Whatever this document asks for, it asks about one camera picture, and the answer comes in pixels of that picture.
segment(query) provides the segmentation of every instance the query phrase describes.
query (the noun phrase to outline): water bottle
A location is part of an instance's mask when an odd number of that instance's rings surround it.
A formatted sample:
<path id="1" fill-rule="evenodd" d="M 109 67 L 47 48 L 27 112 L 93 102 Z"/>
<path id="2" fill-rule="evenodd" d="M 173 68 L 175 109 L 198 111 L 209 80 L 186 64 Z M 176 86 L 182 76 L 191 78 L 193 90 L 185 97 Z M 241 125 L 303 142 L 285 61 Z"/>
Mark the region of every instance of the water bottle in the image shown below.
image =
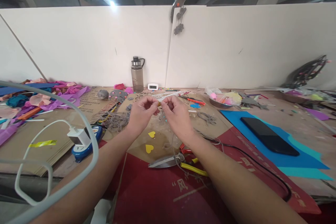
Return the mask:
<path id="1" fill-rule="evenodd" d="M 134 56 L 132 60 L 131 66 L 131 74 L 132 74 L 132 82 L 133 82 L 133 90 L 136 93 L 141 93 L 144 90 L 144 76 L 142 74 L 142 68 L 145 64 L 144 58 L 139 58 L 138 56 Z"/>

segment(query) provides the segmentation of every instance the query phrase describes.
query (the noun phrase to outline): smartphone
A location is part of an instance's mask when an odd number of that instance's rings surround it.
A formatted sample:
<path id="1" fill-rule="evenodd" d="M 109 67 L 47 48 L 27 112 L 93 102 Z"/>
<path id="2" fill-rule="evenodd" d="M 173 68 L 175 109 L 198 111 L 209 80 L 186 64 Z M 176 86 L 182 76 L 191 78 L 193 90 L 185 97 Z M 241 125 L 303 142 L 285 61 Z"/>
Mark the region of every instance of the smartphone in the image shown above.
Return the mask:
<path id="1" fill-rule="evenodd" d="M 278 134 L 276 134 L 259 119 L 241 117 L 241 121 L 258 137 L 258 139 L 270 151 L 289 156 L 300 155 L 300 153 L 296 149 L 294 149 L 289 143 L 283 140 Z"/>

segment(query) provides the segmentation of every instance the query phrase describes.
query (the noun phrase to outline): yellow heart cutout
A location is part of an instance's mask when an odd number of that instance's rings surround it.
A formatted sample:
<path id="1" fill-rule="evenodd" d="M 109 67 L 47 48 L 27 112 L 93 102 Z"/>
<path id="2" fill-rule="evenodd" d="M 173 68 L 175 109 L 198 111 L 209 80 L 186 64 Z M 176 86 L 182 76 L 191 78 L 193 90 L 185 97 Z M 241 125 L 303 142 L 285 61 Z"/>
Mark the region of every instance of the yellow heart cutout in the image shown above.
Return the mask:
<path id="1" fill-rule="evenodd" d="M 152 150 L 154 150 L 153 145 L 146 145 L 146 152 L 149 154 Z"/>
<path id="2" fill-rule="evenodd" d="M 155 131 L 149 132 L 148 135 L 149 135 L 151 138 L 154 138 L 154 136 L 155 136 Z"/>

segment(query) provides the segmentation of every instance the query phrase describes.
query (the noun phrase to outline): scissors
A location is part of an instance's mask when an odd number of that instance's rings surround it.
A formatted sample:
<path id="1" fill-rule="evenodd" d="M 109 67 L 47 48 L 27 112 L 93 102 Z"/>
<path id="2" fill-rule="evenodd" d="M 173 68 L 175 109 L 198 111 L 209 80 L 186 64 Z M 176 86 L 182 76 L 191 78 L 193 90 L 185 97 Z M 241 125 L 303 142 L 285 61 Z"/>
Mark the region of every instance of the scissors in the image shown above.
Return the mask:
<path id="1" fill-rule="evenodd" d="M 153 163 L 149 164 L 149 168 L 168 168 L 175 165 L 180 165 L 182 168 L 188 169 L 190 171 L 193 171 L 199 175 L 208 177 L 208 173 L 206 171 L 203 171 L 201 169 L 198 169 L 194 167 L 193 165 L 198 163 L 198 158 L 194 158 L 191 160 L 191 162 L 187 162 L 184 158 L 183 154 L 192 154 L 193 152 L 189 149 L 184 149 L 184 144 L 180 146 L 180 152 L 177 155 L 174 156 L 166 156 L 163 158 L 160 158 Z"/>

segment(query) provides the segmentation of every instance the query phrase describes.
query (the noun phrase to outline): charger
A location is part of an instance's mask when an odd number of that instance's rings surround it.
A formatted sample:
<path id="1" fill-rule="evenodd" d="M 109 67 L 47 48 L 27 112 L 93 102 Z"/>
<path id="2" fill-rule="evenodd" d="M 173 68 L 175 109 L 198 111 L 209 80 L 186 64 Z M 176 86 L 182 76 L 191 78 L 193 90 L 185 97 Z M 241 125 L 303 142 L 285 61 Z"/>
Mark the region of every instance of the charger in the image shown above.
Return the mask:
<path id="1" fill-rule="evenodd" d="M 70 128 L 67 136 L 78 147 L 86 147 L 91 143 L 91 140 L 84 129 Z"/>

